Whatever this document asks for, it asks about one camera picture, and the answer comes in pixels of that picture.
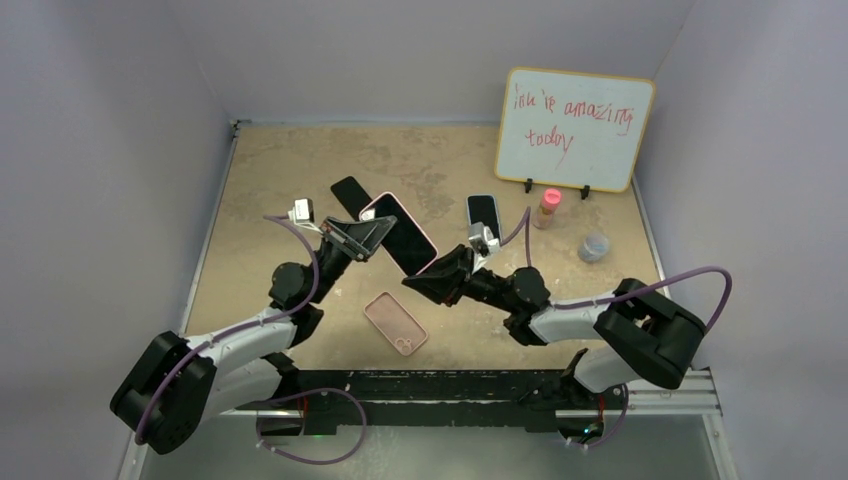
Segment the black phone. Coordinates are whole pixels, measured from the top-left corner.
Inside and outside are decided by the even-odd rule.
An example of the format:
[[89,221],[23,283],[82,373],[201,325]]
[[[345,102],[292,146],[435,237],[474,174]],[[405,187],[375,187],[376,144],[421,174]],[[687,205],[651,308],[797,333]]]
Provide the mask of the black phone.
[[372,197],[353,176],[335,182],[330,191],[354,220],[358,220],[360,213],[372,202]]

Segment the pink phone case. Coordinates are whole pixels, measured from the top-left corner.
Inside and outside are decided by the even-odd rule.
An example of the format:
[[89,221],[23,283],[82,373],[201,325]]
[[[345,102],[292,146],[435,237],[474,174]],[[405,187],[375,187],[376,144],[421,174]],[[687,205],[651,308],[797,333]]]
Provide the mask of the pink phone case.
[[429,338],[417,319],[389,292],[377,295],[363,308],[363,313],[402,356],[412,355]]

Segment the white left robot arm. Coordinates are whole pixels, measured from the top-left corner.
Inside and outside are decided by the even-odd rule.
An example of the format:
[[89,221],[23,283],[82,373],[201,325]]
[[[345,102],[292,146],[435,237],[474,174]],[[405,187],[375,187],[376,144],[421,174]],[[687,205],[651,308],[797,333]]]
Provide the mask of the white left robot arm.
[[320,234],[310,262],[280,264],[270,302],[259,313],[215,332],[157,335],[113,394],[110,411],[158,454],[181,446],[205,420],[250,403],[284,409],[297,399],[297,370],[286,350],[309,339],[324,313],[318,308],[353,262],[366,262],[397,223],[393,215],[321,224],[277,223],[307,246],[303,232]]

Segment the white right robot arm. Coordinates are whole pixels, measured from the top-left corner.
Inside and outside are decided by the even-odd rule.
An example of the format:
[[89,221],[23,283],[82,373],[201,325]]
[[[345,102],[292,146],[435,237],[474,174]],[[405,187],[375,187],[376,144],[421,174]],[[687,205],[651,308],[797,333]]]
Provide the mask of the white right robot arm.
[[637,279],[626,278],[595,297],[555,302],[538,269],[522,267],[503,277],[476,268],[466,246],[402,283],[435,304],[470,298],[506,312],[505,328],[523,346],[604,341],[604,347],[576,355],[565,371],[561,392],[576,407],[632,380],[678,388],[708,332],[695,314]]

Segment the pink capped bottle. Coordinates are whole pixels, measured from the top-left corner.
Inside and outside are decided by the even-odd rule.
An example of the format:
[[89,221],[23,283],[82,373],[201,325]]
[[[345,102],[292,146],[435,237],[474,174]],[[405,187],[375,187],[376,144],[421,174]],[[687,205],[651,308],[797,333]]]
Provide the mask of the pink capped bottle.
[[562,201],[562,193],[555,188],[546,189],[540,198],[538,207],[532,217],[532,224],[538,229],[548,228],[555,212]]

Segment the small clear jar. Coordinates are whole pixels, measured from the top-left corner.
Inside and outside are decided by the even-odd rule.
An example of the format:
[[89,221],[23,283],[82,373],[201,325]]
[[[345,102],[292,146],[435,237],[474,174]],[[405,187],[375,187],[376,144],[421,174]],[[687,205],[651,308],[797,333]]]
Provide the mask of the small clear jar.
[[586,235],[579,245],[577,254],[581,261],[593,264],[602,260],[610,250],[610,241],[601,232],[591,232]]

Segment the yellow framed whiteboard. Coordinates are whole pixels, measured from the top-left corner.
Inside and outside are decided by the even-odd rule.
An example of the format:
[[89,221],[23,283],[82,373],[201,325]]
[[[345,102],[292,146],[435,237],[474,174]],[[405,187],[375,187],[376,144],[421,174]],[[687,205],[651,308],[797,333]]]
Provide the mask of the yellow framed whiteboard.
[[506,181],[623,192],[655,95],[649,79],[516,67],[506,80],[494,173]]

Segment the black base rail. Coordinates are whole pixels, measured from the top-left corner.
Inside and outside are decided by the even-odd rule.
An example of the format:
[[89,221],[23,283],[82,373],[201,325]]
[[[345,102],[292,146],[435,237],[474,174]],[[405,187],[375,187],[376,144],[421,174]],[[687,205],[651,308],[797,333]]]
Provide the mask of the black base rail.
[[638,380],[600,394],[562,384],[558,370],[301,370],[287,375],[272,400],[242,413],[300,425],[307,435],[340,426],[521,428],[592,442],[622,414],[702,416],[720,404],[711,376],[689,372],[676,390]]

